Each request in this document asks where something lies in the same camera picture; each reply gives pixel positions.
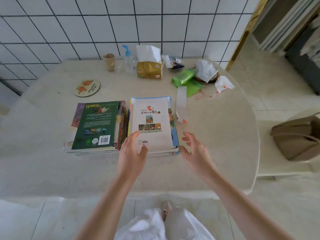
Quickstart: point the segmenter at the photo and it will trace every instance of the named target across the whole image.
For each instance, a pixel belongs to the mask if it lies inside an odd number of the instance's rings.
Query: paper cup
[[[115,55],[114,54],[106,54],[103,56],[104,62],[106,63],[106,69],[110,72],[115,70]]]

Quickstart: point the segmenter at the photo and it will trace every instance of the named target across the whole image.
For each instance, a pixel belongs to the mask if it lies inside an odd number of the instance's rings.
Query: handbag
[[[320,112],[272,127],[270,135],[289,161],[308,161],[320,155]]]

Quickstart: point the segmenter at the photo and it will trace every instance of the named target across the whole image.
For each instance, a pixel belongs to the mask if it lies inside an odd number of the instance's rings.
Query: hand
[[[183,141],[187,141],[187,146],[191,147],[191,153],[184,146],[179,146],[183,160],[200,179],[207,181],[212,173],[216,172],[216,167],[211,160],[208,149],[201,144],[198,138],[189,132],[183,133]]]
[[[140,154],[137,153],[135,141],[140,132],[136,131],[128,136],[121,146],[118,161],[118,175],[124,176],[132,180],[132,183],[138,178],[148,153],[147,147],[144,145]]]

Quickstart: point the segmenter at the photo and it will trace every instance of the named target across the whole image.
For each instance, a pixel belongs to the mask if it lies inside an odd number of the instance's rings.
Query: marble table top
[[[183,59],[186,68],[197,59]],[[176,120],[182,132],[194,133],[209,149],[218,170],[237,188],[250,193],[259,164],[259,135],[254,113],[236,81],[213,99],[214,85],[187,98],[188,123]],[[177,73],[164,67],[163,78],[146,79],[124,71],[108,72],[103,61],[67,61],[33,84],[11,108],[0,128],[0,198],[21,196],[82,197],[102,194],[117,173],[117,155],[77,157],[62,153],[78,103],[171,96],[175,111]],[[74,87],[97,79],[100,90],[77,97]],[[217,198],[182,161],[181,155],[147,158],[130,198],[173,194],[188,198]]]

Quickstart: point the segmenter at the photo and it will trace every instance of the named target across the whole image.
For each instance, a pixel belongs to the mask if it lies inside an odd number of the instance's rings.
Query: person's left hand
[[[125,139],[120,149],[118,161],[118,175],[129,178],[133,182],[142,172],[148,153],[145,145],[140,154],[137,153],[135,141],[139,134],[140,132],[136,131]]]

